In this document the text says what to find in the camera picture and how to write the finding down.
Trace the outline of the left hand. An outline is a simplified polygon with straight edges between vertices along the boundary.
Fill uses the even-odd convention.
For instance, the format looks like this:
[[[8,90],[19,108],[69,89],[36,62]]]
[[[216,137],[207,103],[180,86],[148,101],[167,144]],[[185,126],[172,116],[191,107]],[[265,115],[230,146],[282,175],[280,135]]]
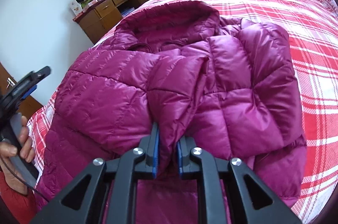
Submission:
[[[32,163],[32,160],[35,157],[35,151],[33,148],[33,142],[31,137],[29,137],[29,129],[27,127],[27,118],[22,115],[21,117],[22,128],[19,134],[18,141],[22,145],[22,149],[19,152],[19,156],[27,161]],[[14,191],[27,195],[28,186],[22,179],[22,175],[15,170],[11,164],[10,159],[18,154],[17,148],[10,145],[7,142],[1,141],[1,170],[4,173],[5,181],[7,185]]]

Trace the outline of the red left sleeve forearm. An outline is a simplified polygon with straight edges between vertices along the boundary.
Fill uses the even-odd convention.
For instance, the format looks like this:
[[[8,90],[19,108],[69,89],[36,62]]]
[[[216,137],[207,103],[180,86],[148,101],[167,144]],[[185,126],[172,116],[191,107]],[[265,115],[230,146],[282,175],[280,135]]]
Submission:
[[[28,190],[27,195],[22,195],[11,189],[5,181],[3,172],[1,172],[1,198],[15,219],[21,224],[30,223],[37,214],[34,193]]]

